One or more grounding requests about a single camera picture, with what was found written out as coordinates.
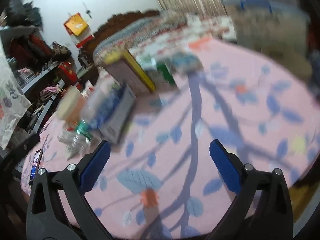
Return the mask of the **smartphone on bed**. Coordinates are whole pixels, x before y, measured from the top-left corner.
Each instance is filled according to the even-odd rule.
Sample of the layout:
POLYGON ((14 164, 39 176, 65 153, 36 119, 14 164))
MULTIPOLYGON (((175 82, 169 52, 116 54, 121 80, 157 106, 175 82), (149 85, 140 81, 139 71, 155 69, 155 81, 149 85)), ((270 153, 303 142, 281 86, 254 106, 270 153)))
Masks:
POLYGON ((30 171, 30 177, 29 177, 29 185, 30 186, 33 185, 33 181, 34 181, 36 174, 38 172, 39 165, 40 165, 40 162, 42 159, 42 155, 43 155, 43 149, 39 149, 34 154, 32 166, 31 166, 31 171, 30 171))

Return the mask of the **blue white tissue box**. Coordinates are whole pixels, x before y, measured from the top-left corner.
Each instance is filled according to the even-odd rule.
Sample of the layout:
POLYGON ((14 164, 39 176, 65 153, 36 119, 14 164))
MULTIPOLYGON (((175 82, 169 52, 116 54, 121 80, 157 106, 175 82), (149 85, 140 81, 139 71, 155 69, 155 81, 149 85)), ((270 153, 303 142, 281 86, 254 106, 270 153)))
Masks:
POLYGON ((117 144, 135 104, 136 96, 128 84, 113 94, 113 100, 108 99, 98 114, 97 130, 103 139, 117 144))

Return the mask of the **orange wall calendar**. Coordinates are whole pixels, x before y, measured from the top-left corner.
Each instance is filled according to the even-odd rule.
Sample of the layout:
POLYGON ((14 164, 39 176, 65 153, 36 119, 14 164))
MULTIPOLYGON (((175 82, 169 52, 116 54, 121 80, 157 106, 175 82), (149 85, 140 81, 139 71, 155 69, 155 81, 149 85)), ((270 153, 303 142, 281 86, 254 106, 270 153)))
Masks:
POLYGON ((87 22, 79 13, 70 16, 63 25, 69 35, 75 36, 79 36, 88 28, 87 22))

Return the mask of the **pink tree-print bed sheet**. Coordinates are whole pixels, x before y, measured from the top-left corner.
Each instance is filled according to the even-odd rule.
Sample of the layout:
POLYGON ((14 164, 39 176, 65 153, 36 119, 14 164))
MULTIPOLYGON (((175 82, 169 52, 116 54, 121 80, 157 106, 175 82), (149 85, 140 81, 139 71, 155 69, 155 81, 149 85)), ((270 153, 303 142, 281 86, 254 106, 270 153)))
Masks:
POLYGON ((229 208, 210 155, 218 139, 243 163, 280 168, 288 185, 319 153, 319 105, 302 81, 263 55, 210 39, 191 46, 203 68, 177 89, 136 101, 127 132, 86 194, 113 237, 210 233, 229 208))

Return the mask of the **yellow cardboard box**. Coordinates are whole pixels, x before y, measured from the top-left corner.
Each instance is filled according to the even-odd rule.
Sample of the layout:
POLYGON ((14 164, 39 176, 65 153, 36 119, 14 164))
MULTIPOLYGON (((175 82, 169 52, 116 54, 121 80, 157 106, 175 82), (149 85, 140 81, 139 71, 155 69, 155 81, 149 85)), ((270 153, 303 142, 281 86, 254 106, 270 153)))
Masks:
POLYGON ((110 52, 104 57, 103 63, 108 74, 119 83, 129 85, 136 95, 155 92, 155 83, 128 50, 110 52))

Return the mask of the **floral bed quilt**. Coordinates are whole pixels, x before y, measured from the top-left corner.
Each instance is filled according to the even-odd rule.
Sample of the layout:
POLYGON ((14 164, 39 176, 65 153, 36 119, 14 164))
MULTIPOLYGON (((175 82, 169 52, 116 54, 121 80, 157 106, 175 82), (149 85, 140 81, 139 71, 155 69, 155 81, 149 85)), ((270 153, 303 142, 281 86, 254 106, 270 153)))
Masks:
POLYGON ((93 61, 101 67, 107 54, 122 49, 135 58, 169 55, 186 43, 207 36, 236 41, 231 18, 163 11, 159 16, 139 19, 103 39, 93 51, 93 61))

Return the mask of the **dark wooden headboard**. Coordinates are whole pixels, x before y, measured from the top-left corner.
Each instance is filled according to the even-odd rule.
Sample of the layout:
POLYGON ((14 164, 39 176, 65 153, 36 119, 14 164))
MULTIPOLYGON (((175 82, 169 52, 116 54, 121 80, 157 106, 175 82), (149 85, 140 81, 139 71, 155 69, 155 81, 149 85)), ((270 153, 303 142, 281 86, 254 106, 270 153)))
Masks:
POLYGON ((159 15, 159 10, 147 10, 145 12, 131 11, 124 14, 113 15, 97 29, 97 31, 94 33, 94 38, 91 44, 95 44, 97 46, 101 41, 124 29, 131 23, 142 18, 159 15))

